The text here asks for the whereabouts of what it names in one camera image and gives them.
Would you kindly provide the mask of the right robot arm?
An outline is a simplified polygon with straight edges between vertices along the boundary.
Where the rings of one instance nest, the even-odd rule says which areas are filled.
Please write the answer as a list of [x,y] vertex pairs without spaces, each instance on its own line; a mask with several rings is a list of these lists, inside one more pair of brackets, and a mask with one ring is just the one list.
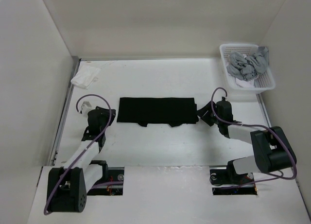
[[223,170],[226,179],[237,184],[243,176],[260,172],[274,178],[293,180],[297,176],[297,159],[281,127],[260,124],[244,124],[235,121],[232,105],[223,99],[210,101],[197,111],[198,117],[209,126],[217,125],[226,138],[251,144],[253,155],[233,159]]

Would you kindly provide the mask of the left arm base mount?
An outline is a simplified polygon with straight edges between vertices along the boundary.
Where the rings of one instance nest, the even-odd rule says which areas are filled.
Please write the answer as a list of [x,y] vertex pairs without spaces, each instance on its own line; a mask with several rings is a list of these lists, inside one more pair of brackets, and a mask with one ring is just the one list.
[[103,171],[100,179],[87,193],[88,196],[122,196],[124,167],[109,167],[104,160],[93,160],[91,165],[100,165]]

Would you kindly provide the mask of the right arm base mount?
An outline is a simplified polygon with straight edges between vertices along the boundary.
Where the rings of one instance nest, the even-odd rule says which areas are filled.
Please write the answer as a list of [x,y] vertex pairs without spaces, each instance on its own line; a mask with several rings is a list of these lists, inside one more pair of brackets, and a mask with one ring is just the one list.
[[257,195],[252,173],[237,174],[233,161],[226,167],[211,167],[209,181],[213,195]]

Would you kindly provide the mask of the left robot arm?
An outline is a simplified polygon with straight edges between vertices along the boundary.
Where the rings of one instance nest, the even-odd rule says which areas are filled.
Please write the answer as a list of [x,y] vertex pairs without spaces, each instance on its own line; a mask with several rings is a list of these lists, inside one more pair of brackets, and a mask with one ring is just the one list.
[[53,212],[81,213],[87,193],[95,183],[102,185],[109,179],[107,163],[94,158],[104,147],[105,131],[114,121],[116,110],[97,106],[84,111],[84,114],[88,126],[80,146],[63,166],[49,171],[45,215]]

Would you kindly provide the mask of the white garment in basket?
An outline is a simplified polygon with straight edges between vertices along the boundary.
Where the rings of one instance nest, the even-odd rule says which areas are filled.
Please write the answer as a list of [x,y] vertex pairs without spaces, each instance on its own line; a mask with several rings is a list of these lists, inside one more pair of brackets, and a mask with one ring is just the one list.
[[241,87],[241,88],[254,88],[255,87],[255,80],[244,81],[244,80],[240,80],[236,78],[235,83],[238,87]]

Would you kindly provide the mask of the black tank top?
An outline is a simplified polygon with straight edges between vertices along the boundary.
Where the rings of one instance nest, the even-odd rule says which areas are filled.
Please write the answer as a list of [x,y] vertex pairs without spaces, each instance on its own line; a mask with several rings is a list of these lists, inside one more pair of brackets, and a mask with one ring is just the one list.
[[198,121],[194,98],[120,98],[117,122],[178,127]]

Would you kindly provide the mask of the grey tank top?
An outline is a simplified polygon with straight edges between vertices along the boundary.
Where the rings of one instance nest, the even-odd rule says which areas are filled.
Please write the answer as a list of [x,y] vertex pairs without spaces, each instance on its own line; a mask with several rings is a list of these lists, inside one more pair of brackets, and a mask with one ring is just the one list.
[[228,57],[227,72],[240,80],[250,81],[264,74],[269,66],[269,50],[258,47],[251,55],[233,51]]

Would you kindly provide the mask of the folded white tank top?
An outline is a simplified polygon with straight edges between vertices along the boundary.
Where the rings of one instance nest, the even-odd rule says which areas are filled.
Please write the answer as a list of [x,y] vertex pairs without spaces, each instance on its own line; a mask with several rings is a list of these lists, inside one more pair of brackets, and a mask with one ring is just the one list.
[[90,65],[82,65],[70,82],[76,87],[88,89],[96,80],[100,71],[101,68]]

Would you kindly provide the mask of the white plastic basket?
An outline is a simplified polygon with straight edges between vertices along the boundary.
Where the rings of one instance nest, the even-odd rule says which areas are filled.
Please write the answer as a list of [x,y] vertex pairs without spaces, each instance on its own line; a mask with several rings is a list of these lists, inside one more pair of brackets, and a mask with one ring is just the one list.
[[276,87],[267,47],[235,43],[222,44],[219,50],[230,90],[260,94]]

